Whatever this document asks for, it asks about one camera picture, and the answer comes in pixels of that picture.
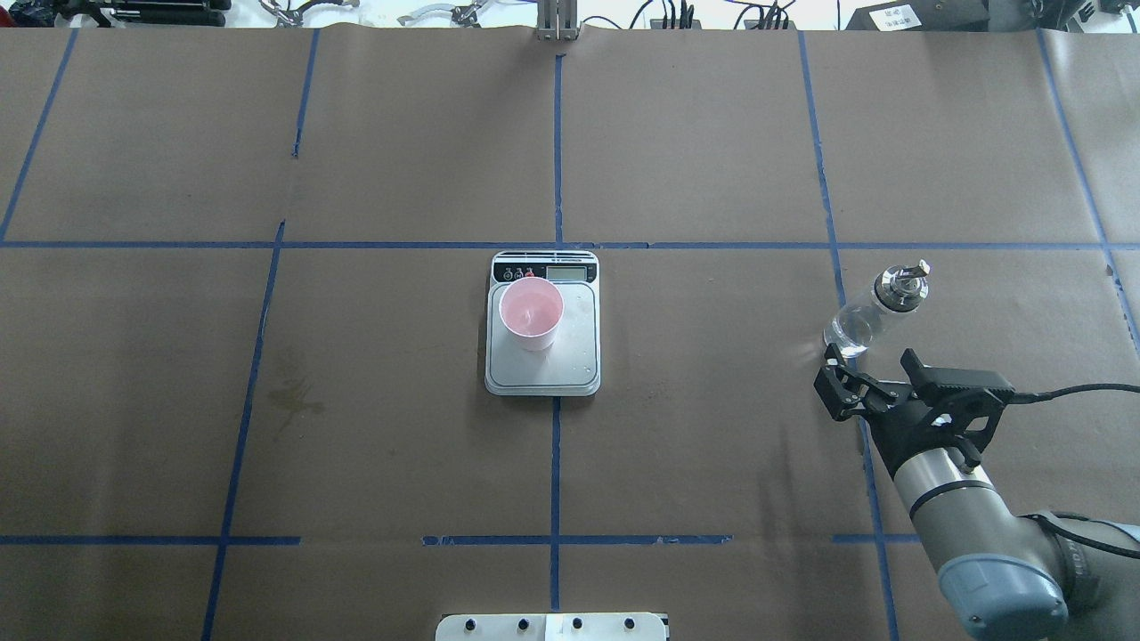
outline blue joint cap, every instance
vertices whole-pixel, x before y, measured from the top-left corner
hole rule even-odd
[[[938,587],[979,641],[1036,641],[1068,622],[1065,597],[1044,570],[1003,554],[964,554],[938,570]]]

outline stain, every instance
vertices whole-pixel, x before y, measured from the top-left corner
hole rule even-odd
[[[304,378],[290,379],[284,382],[283,388],[275,389],[270,391],[267,396],[269,403],[274,407],[288,412],[288,416],[285,421],[277,428],[277,432],[274,433],[274,443],[280,438],[282,432],[285,428],[290,427],[299,414],[304,414],[311,412],[312,414],[320,414],[325,411],[325,404],[319,401],[308,403],[306,397],[309,396],[309,390],[312,389],[312,383],[307,382]]]

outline metal bracket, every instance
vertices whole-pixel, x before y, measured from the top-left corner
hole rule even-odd
[[[578,0],[538,0],[539,40],[578,40]]]

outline digital kitchen scale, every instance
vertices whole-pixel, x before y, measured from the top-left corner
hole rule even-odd
[[[519,278],[546,278],[564,303],[554,343],[527,351],[499,318],[503,291]],[[584,251],[506,251],[491,259],[484,381],[499,396],[589,396],[602,386],[597,257]]]

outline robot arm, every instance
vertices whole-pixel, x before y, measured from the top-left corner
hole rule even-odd
[[[928,367],[903,354],[909,383],[848,367],[836,346],[815,389],[836,421],[866,420],[938,586],[982,641],[1124,641],[1140,635],[1140,528],[1068,513],[1010,513],[982,468],[1018,393],[996,372]],[[985,420],[980,429],[970,429]]]

